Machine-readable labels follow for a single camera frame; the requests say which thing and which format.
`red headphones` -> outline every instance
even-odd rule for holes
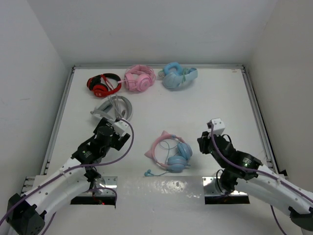
[[[101,78],[103,78],[106,85],[101,83]],[[107,78],[111,78],[117,82],[121,81],[121,78],[114,73],[105,73],[88,79],[87,87],[89,90],[93,91],[96,97],[104,98],[118,92],[121,89],[121,84],[118,84],[116,88],[113,88],[111,82]]]

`cat ear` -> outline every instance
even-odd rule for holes
[[[165,136],[165,135],[168,135],[167,131],[163,131],[161,136]]]
[[[153,158],[151,149],[145,153],[145,156],[151,159]]]

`aluminum frame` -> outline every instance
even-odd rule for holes
[[[48,164],[50,163],[51,160],[51,156],[53,153],[53,149],[54,149],[54,145],[56,142],[56,138],[59,132],[59,128],[60,128],[60,124],[61,124],[61,120],[62,120],[62,116],[63,116],[63,112],[65,109],[65,104],[67,101],[67,97],[68,97],[68,93],[69,93],[69,89],[73,80],[73,76],[75,73],[75,70],[79,70],[79,69],[126,69],[127,67],[129,67],[131,65],[101,65],[101,64],[95,64],[95,65],[74,65],[69,73],[69,76],[67,78],[67,83],[64,89],[64,93],[62,96],[62,100],[60,103],[60,108],[57,114],[57,118],[55,120],[54,126],[53,126],[53,131],[50,137],[50,141],[49,141],[49,145],[45,154],[45,159],[44,159],[44,163],[41,169],[41,175],[46,174],[47,169],[48,169]],[[152,68],[162,68],[164,65],[162,64],[151,64],[149,65]],[[255,121],[257,123],[257,127],[258,127],[258,131],[259,131],[259,135],[261,138],[261,143],[263,146],[263,150],[265,152],[266,158],[267,158],[267,163],[268,166],[275,172],[275,173],[279,173],[278,172],[278,167],[277,167],[277,163],[272,151],[272,148],[270,146],[270,142],[269,142],[269,138],[268,138],[268,134],[266,132],[265,129],[265,124],[261,115],[261,111],[254,93],[254,89],[252,86],[252,82],[251,79],[249,77],[249,74],[247,73],[245,67],[243,65],[240,64],[235,64],[235,65],[224,65],[224,64],[216,64],[216,65],[206,65],[206,64],[194,64],[194,65],[190,65],[190,64],[183,64],[183,66],[185,67],[197,67],[197,68],[208,68],[208,69],[240,69],[243,75],[243,79],[246,85],[246,90],[249,96],[249,100],[250,100],[250,104],[252,107],[252,111],[254,114],[254,118]]]

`silver headphones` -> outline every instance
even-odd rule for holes
[[[123,110],[122,112],[120,110],[119,99],[121,99],[126,105],[126,110]],[[131,102],[126,97],[120,95],[108,97],[108,100],[106,100],[98,108],[95,107],[90,113],[92,115],[98,115],[102,118],[105,117],[106,119],[115,119],[108,114],[111,108],[114,108],[116,118],[125,118],[127,121],[130,121],[133,116],[133,106]]]

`metal plate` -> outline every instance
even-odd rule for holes
[[[204,190],[204,196],[205,197],[217,197],[217,196],[223,196],[224,192],[221,192],[219,188],[217,187],[217,181],[216,177],[202,177],[203,181],[203,190]],[[233,191],[229,196],[231,197],[240,197],[244,196],[247,197],[248,194],[245,192],[239,192],[239,191]]]
[[[117,189],[117,177],[116,176],[104,176],[102,179],[105,181],[105,185],[103,187],[112,188],[116,191]],[[92,197],[92,192],[84,192],[78,195],[78,197]],[[115,196],[115,193],[104,189],[101,193],[101,196],[112,197]]]

